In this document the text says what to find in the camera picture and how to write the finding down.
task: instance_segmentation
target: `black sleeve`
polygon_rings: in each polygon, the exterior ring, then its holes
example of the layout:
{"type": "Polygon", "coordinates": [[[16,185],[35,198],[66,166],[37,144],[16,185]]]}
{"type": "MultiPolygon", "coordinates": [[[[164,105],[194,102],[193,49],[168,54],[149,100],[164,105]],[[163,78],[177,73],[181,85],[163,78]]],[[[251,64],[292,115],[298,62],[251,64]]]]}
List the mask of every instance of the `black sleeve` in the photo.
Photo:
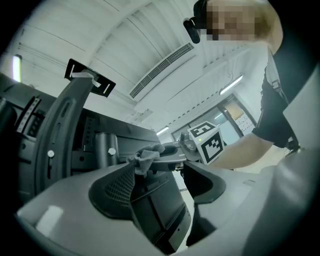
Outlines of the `black sleeve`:
{"type": "Polygon", "coordinates": [[[273,142],[279,148],[284,148],[292,136],[292,129],[283,114],[287,106],[280,94],[264,79],[261,116],[252,133],[263,140],[273,142]]]}

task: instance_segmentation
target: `fluorescent light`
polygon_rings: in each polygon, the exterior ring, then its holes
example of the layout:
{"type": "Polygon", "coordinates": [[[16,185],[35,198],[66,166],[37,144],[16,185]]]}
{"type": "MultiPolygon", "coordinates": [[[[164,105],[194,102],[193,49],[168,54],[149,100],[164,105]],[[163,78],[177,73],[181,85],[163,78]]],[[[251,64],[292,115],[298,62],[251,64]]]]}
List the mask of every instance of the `fluorescent light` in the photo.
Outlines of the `fluorescent light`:
{"type": "Polygon", "coordinates": [[[244,76],[240,76],[237,80],[235,80],[234,82],[232,82],[230,85],[228,85],[226,88],[224,88],[222,91],[220,91],[220,95],[224,94],[226,91],[230,90],[232,87],[234,87],[237,83],[240,82],[240,80],[243,78],[244,76]]]}
{"type": "Polygon", "coordinates": [[[14,80],[21,83],[21,57],[19,55],[13,56],[12,76],[14,80]]]}
{"type": "Polygon", "coordinates": [[[220,115],[218,115],[214,120],[216,120],[218,117],[220,117],[222,115],[222,113],[220,115]]]}
{"type": "Polygon", "coordinates": [[[167,127],[163,128],[161,131],[157,132],[156,135],[160,135],[160,134],[164,133],[168,129],[169,129],[169,127],[167,126],[167,127]]]}

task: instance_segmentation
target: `white ceiling beam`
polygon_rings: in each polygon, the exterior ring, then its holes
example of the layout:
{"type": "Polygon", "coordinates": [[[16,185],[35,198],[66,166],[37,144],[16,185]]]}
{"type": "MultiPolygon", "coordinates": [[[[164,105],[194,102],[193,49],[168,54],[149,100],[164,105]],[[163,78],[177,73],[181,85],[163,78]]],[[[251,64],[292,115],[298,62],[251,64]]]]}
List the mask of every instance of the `white ceiling beam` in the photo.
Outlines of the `white ceiling beam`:
{"type": "Polygon", "coordinates": [[[15,32],[15,34],[13,35],[8,47],[7,47],[7,52],[15,55],[18,52],[18,48],[19,48],[19,43],[20,43],[20,39],[21,36],[23,35],[24,32],[24,24],[21,25],[18,30],[15,32]]]}
{"type": "Polygon", "coordinates": [[[228,61],[232,61],[235,58],[239,58],[240,56],[248,53],[251,48],[247,45],[241,46],[238,49],[230,52],[229,54],[220,57],[218,60],[212,62],[210,65],[207,65],[203,68],[203,76],[210,74],[213,70],[219,69],[224,65],[228,64],[228,61]]]}
{"type": "Polygon", "coordinates": [[[113,30],[130,15],[150,4],[152,1],[153,0],[135,0],[132,1],[131,4],[122,8],[121,11],[113,17],[112,21],[106,23],[106,26],[103,26],[97,35],[92,38],[92,41],[82,58],[82,63],[88,67],[100,46],[105,42],[113,30]]]}
{"type": "Polygon", "coordinates": [[[158,13],[154,13],[154,10],[150,10],[149,8],[141,9],[140,13],[149,21],[149,23],[153,26],[156,33],[160,35],[162,41],[165,43],[163,47],[166,48],[166,51],[167,51],[166,55],[176,50],[176,47],[173,46],[169,40],[166,40],[170,38],[170,33],[167,31],[166,27],[164,27],[163,25],[159,25],[161,21],[157,19],[158,13]]]}
{"type": "Polygon", "coordinates": [[[207,44],[207,38],[204,35],[201,35],[200,37],[200,43],[199,43],[199,48],[200,48],[200,52],[202,54],[202,65],[203,67],[208,67],[210,66],[210,56],[208,54],[209,50],[208,50],[208,44],[207,44]]]}
{"type": "Polygon", "coordinates": [[[151,44],[152,47],[150,49],[154,52],[154,54],[157,56],[159,55],[159,60],[162,60],[166,54],[165,52],[158,46],[157,40],[150,34],[150,32],[146,29],[144,24],[140,22],[140,20],[137,18],[137,16],[132,15],[128,18],[128,20],[131,22],[132,28],[137,30],[137,32],[142,33],[144,36],[142,36],[142,40],[145,41],[145,43],[151,44]]]}
{"type": "Polygon", "coordinates": [[[116,10],[119,12],[123,7],[117,2],[117,1],[112,1],[110,3],[110,0],[103,0],[107,5],[109,5],[112,9],[116,10]]]}
{"type": "Polygon", "coordinates": [[[173,30],[173,36],[182,46],[182,44],[184,43],[181,37],[181,31],[184,30],[183,23],[182,23],[183,19],[181,19],[180,26],[179,26],[179,24],[174,20],[174,17],[171,14],[169,14],[168,9],[173,9],[173,6],[171,5],[170,1],[168,2],[156,1],[154,2],[154,6],[159,11],[159,13],[164,17],[164,19],[167,21],[169,27],[173,30]]]}

